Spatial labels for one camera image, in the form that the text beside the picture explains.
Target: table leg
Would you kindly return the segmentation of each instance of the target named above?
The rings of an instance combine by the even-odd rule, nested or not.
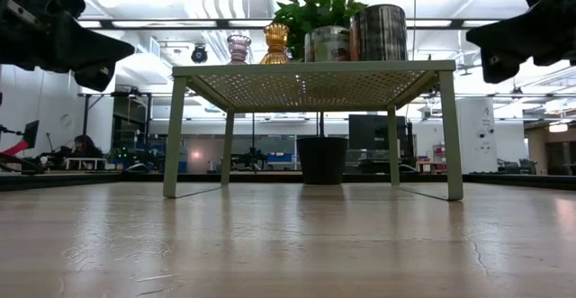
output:
[[[396,106],[388,108],[388,142],[390,144],[390,180],[392,186],[400,186],[400,164],[398,161],[398,131],[396,128]]]
[[[164,165],[164,196],[176,198],[176,181],[178,179],[178,158],[182,137],[182,117],[184,114],[184,95],[186,78],[177,77],[172,89],[170,105],[170,122],[168,124],[168,143],[166,145],[166,163]]]
[[[456,115],[454,91],[454,73],[438,72],[440,75],[440,94],[442,100],[442,125],[444,126],[445,158],[448,174],[448,201],[462,200],[464,185],[462,182],[462,162],[460,157],[460,136]]]
[[[232,140],[234,139],[234,111],[226,112],[226,135],[224,136],[224,157],[222,158],[221,184],[230,183],[230,168],[232,164]]]

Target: small vase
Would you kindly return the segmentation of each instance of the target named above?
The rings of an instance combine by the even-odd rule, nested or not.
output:
[[[284,52],[288,42],[288,32],[290,32],[288,27],[281,23],[270,23],[264,27],[268,53],[260,64],[285,64],[290,62]]]
[[[231,35],[228,37],[228,49],[232,59],[228,65],[246,65],[248,47],[252,40],[242,35]]]

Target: pink glass vase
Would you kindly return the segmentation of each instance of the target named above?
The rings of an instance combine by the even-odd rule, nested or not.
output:
[[[242,35],[231,35],[228,37],[228,49],[230,51],[230,58],[232,59],[228,65],[246,65],[246,56],[248,55],[248,47],[252,40]]]

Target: person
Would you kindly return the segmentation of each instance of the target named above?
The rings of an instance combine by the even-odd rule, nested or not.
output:
[[[96,147],[90,136],[80,135],[74,138],[75,148],[72,153],[75,158],[101,158],[102,151]]]

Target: wooden floor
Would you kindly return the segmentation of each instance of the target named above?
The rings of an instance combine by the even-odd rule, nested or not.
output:
[[[576,296],[576,192],[470,184],[465,195],[240,184],[167,200],[160,183],[1,193],[0,297]]]

